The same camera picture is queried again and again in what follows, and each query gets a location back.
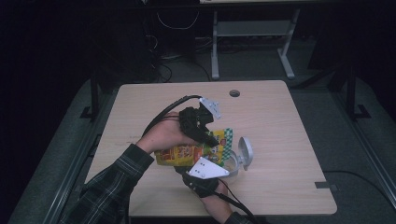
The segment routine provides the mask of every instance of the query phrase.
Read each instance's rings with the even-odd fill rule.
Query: wooden table
[[[230,91],[240,91],[239,97]],[[149,122],[185,95],[219,102],[221,119],[209,130],[233,128],[233,150],[241,136],[250,140],[254,159],[241,169],[230,188],[255,215],[324,215],[337,206],[325,182],[289,90],[283,81],[237,81],[124,85],[108,118],[87,180],[110,165],[135,143]],[[197,108],[197,99],[178,106]],[[208,216],[173,167],[154,162],[131,196],[133,217]]]

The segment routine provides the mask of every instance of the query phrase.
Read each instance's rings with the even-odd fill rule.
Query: black cable
[[[190,96],[184,96],[183,98],[177,100],[176,102],[172,103],[171,105],[169,105],[168,107],[166,107],[160,114],[157,115],[157,117],[155,117],[151,123],[148,125],[148,127],[146,128],[146,130],[143,132],[143,135],[145,135],[152,127],[154,127],[154,125],[156,125],[158,122],[160,122],[163,117],[171,112],[171,110],[173,110],[175,107],[177,107],[178,105],[183,104],[184,102],[190,100],[190,99],[199,99],[202,98],[202,96],[199,95],[190,95]]]
[[[220,180],[220,181],[226,186],[227,190],[230,191],[230,189],[228,188],[228,186],[227,186],[222,180]],[[253,223],[255,223],[255,224],[261,224],[260,221],[253,215],[253,213],[251,213],[250,210],[248,210],[248,208],[247,208],[244,204],[242,204],[242,203],[233,195],[233,193],[231,193],[231,194],[235,197],[236,201],[233,200],[232,198],[228,197],[227,195],[224,195],[224,194],[222,194],[222,193],[217,193],[217,192],[215,192],[214,190],[212,190],[212,189],[207,189],[206,187],[201,186],[201,185],[194,185],[193,187],[194,187],[194,188],[199,188],[199,189],[206,190],[206,191],[208,191],[210,194],[214,194],[214,195],[218,196],[218,197],[221,198],[223,201],[225,201],[225,202],[227,202],[227,203],[230,203],[230,204],[232,204],[233,206],[235,206],[235,207],[237,207],[237,208],[240,208],[242,211],[244,211],[244,212],[247,214],[247,216],[250,218],[250,221],[251,221],[251,222],[253,222]]]
[[[350,171],[344,171],[344,170],[333,170],[333,171],[323,171],[323,174],[348,174],[348,175],[354,175],[362,180],[364,180],[366,183],[368,183],[369,185],[371,185],[373,188],[375,188],[381,195],[382,197],[384,197],[384,199],[387,201],[387,203],[389,203],[389,205],[393,208],[393,204],[390,201],[390,199],[387,197],[387,195],[372,181],[370,181],[369,179],[367,179],[366,177],[350,172]]]
[[[211,79],[211,77],[210,77],[210,75],[209,75],[209,73],[206,71],[206,69],[203,67],[203,66],[201,66],[200,64],[198,64],[197,62],[191,62],[191,61],[182,61],[182,60],[180,60],[180,61],[176,61],[176,59],[168,59],[168,60],[166,60],[167,61],[167,63],[192,63],[192,64],[195,64],[195,65],[197,65],[198,67],[200,67],[200,68],[202,68],[202,70],[204,70],[204,72],[205,72],[205,74],[206,74],[206,77],[207,77],[207,80],[210,82],[210,81],[212,81],[212,79]]]
[[[163,64],[163,63],[160,63],[159,66],[162,66],[162,67],[168,69],[168,71],[169,71],[169,77],[168,77],[168,78],[163,77],[163,75],[160,73],[160,78],[162,79],[162,82],[163,82],[163,83],[169,82],[169,81],[171,80],[171,78],[172,78],[172,75],[173,75],[172,69],[171,69],[170,67],[166,66],[166,65]]]
[[[195,46],[195,52],[196,53],[202,53],[205,52],[205,50],[211,50],[213,48],[213,40],[211,37],[207,37],[206,39],[208,39],[209,41],[207,41],[206,43],[204,43],[203,45],[200,46]]]

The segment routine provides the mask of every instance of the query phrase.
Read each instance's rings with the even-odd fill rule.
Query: cable
[[[162,75],[161,73],[160,73],[160,77],[161,77],[163,83],[169,82],[169,81],[171,80],[171,78],[172,78],[172,75],[173,75],[172,69],[171,69],[170,67],[166,66],[166,65],[163,64],[163,63],[160,63],[159,66],[162,66],[162,67],[168,69],[168,71],[169,71],[169,77],[168,77],[168,78],[165,78],[165,77],[163,77],[163,75]]]
[[[230,191],[230,189],[228,188],[228,186],[219,178],[216,178],[217,180],[221,181],[227,188],[228,191]],[[207,192],[209,192],[210,194],[214,194],[216,196],[218,196],[219,198],[221,198],[223,201],[232,204],[233,206],[240,208],[242,211],[244,211],[248,217],[251,219],[250,221],[252,221],[255,224],[261,224],[260,221],[250,212],[250,210],[248,210],[248,208],[242,204],[236,197],[235,195],[233,195],[233,193],[230,191],[230,193],[233,195],[233,197],[235,197],[235,199],[237,200],[237,202],[235,200],[233,200],[232,198],[228,197],[227,195],[224,195],[222,193],[217,193],[212,189],[208,189],[204,186],[201,185],[194,185],[192,186],[193,188],[199,188],[199,189],[203,189],[206,190]]]
[[[198,16],[199,16],[199,11],[197,12],[197,16],[195,17],[195,20],[192,22],[191,25],[189,25],[189,26],[187,26],[187,27],[172,27],[172,26],[166,25],[166,24],[161,20],[161,18],[160,18],[160,13],[157,12],[157,18],[158,18],[158,20],[161,22],[161,24],[162,24],[164,27],[169,28],[169,29],[173,29],[173,30],[188,30],[188,29],[190,29],[190,28],[195,24],[195,22],[197,21]]]
[[[389,205],[391,207],[393,207],[393,204],[390,201],[390,199],[387,197],[387,195],[375,183],[371,182],[370,180],[368,180],[366,177],[364,177],[362,175],[358,175],[356,173],[353,173],[353,172],[350,172],[350,171],[344,171],[344,170],[323,171],[323,174],[348,174],[348,175],[354,175],[354,176],[364,180],[366,183],[371,185],[373,188],[375,188],[382,195],[382,197],[384,197],[384,199],[387,201],[387,203],[389,203]]]
[[[157,48],[157,46],[158,46],[158,39],[157,39],[157,37],[155,37],[155,35],[146,35],[146,37],[149,37],[149,38],[153,38],[154,40],[155,40],[155,44],[154,44],[154,47],[152,47],[152,49],[150,49],[149,51],[154,51],[156,48]]]
[[[205,74],[206,74],[206,77],[207,77],[207,80],[210,82],[210,81],[212,81],[212,78],[210,77],[210,75],[209,75],[209,73],[206,71],[206,69],[202,66],[202,65],[200,65],[200,64],[198,64],[197,62],[192,62],[192,61],[172,61],[172,62],[166,62],[166,63],[192,63],[192,64],[195,64],[195,65],[197,65],[198,67],[200,67],[200,68],[202,68],[202,70],[205,72]]]
[[[204,49],[209,49],[212,47],[212,37],[202,37],[201,39],[207,40],[204,44],[195,46],[195,52],[203,51]]]
[[[178,105],[181,105],[184,102],[186,102],[186,101],[188,101],[190,99],[193,99],[193,98],[199,99],[199,98],[202,98],[202,96],[200,96],[200,95],[184,96],[183,98],[181,98],[181,99],[177,100],[176,102],[172,103],[171,105],[166,107],[159,115],[157,115],[157,117],[155,117],[151,121],[151,123],[148,125],[146,130],[143,132],[142,136],[144,136],[152,127],[154,127],[154,125],[156,125],[158,122],[160,122],[167,113],[171,112],[172,109],[174,109]]]

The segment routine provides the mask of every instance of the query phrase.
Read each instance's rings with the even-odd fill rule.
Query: yellow package
[[[224,129],[209,132],[218,140],[219,145],[209,147],[206,144],[197,146],[176,146],[164,151],[156,151],[155,157],[159,165],[193,166],[201,157],[206,158],[220,166],[228,159],[233,145],[233,129]]]

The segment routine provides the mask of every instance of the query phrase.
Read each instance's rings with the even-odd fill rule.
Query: plaid sleeve
[[[82,197],[61,223],[117,223],[121,208],[153,162],[140,147],[130,145],[111,166],[87,183]]]
[[[251,222],[237,212],[233,212],[224,224],[251,224]]]

